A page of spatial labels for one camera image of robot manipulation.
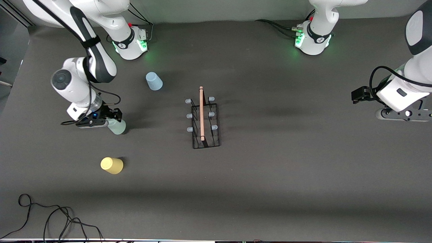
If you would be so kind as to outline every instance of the dark gray table surface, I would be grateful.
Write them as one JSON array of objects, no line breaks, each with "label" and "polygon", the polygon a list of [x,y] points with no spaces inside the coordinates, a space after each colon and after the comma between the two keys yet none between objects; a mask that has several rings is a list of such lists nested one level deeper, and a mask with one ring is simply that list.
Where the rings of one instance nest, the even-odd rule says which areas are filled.
[{"label": "dark gray table surface", "polygon": [[[0,233],[24,222],[17,199],[29,193],[71,206],[106,238],[431,242],[432,123],[380,121],[380,104],[350,97],[374,67],[411,57],[406,21],[341,20],[319,56],[261,22],[160,24],[133,61],[97,28],[118,68],[97,87],[122,97],[121,136],[59,125],[69,103],[50,77],[84,50],[65,29],[30,29],[0,120]],[[150,71],[161,90],[148,88]],[[219,104],[222,145],[193,150],[184,100],[201,85]],[[103,171],[104,157],[125,168]],[[50,211],[34,208],[10,237],[41,237]],[[49,236],[63,224],[55,216]]]}]

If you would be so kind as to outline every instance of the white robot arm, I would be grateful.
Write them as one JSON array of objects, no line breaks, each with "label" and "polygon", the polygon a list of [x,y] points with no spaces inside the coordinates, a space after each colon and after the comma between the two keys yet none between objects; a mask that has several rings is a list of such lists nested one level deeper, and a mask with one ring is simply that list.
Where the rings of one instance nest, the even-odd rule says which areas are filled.
[{"label": "white robot arm", "polygon": [[[56,14],[60,17],[69,15],[64,9],[68,6],[56,1],[42,1],[44,5],[57,6]],[[98,23],[110,35],[117,53],[123,59],[133,60],[148,50],[147,33],[144,29],[136,26],[130,27],[121,12],[129,8],[129,0],[70,0],[67,5],[72,4],[80,9],[87,18]],[[24,0],[27,8],[38,18],[56,26],[62,27],[57,20],[42,10],[33,0]]]},{"label": "white robot arm", "polygon": [[62,125],[75,124],[80,128],[108,126],[112,131],[116,129],[113,131],[115,134],[121,134],[126,124],[121,120],[120,110],[109,109],[90,84],[90,81],[111,82],[117,68],[84,13],[69,0],[24,0],[24,3],[37,17],[69,30],[87,52],[87,57],[65,60],[62,69],[51,77],[52,87],[72,103],[67,113],[74,121]]},{"label": "white robot arm", "polygon": [[97,41],[97,35],[80,9],[69,0],[24,0],[24,4],[38,18],[64,26],[81,41],[90,58],[79,64],[88,65],[88,70],[98,83],[109,83],[114,79],[117,74],[115,63]]},{"label": "white robot arm", "polygon": [[102,26],[113,40],[116,52],[123,59],[133,60],[148,50],[144,29],[130,27],[120,15],[129,8],[129,0],[70,0],[91,20]]},{"label": "white robot arm", "polygon": [[[416,10],[408,20],[405,40],[413,57],[395,71],[379,66],[372,72],[369,87],[352,92],[354,104],[363,100],[377,100],[386,108],[376,112],[379,119],[426,122],[431,112],[423,109],[426,96],[432,92],[432,0]],[[392,73],[378,87],[372,87],[376,70],[383,68]],[[417,108],[410,107],[420,100]]]},{"label": "white robot arm", "polygon": [[318,55],[328,46],[331,31],[339,20],[337,7],[357,6],[368,0],[309,0],[315,8],[312,21],[306,20],[297,25],[303,28],[295,46],[308,55]]}]

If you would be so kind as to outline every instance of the wooden dowel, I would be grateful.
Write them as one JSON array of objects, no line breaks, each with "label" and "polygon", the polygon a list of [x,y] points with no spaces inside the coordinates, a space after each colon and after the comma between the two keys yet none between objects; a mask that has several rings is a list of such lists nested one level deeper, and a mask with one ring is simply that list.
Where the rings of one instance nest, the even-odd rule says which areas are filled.
[{"label": "wooden dowel", "polygon": [[200,86],[200,131],[201,141],[206,139],[204,135],[204,88]]}]

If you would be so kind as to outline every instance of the yellow plastic cup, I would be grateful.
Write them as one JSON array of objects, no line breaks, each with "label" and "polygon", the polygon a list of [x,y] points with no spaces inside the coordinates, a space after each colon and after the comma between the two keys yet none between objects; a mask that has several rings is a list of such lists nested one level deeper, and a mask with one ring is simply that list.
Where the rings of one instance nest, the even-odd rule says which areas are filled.
[{"label": "yellow plastic cup", "polygon": [[101,168],[113,175],[120,173],[123,169],[123,161],[118,158],[106,157],[101,161]]}]

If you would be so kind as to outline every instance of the black wire rack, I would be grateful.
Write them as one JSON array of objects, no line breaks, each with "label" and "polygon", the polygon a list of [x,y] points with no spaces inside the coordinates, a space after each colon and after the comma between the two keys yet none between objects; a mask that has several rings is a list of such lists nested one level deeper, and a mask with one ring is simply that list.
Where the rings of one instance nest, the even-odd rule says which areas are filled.
[{"label": "black wire rack", "polygon": [[[189,113],[187,117],[191,119],[192,124],[192,126],[188,128],[188,131],[192,134],[192,147],[194,149],[218,147],[220,146],[218,105],[217,103],[212,103],[212,101],[214,101],[214,97],[205,97],[202,87],[200,87],[200,90],[202,90],[203,96],[202,116],[199,114],[201,104],[195,105],[192,99],[186,100],[186,103],[191,104],[191,113]],[[200,117],[203,118],[203,126],[201,126]]]}]

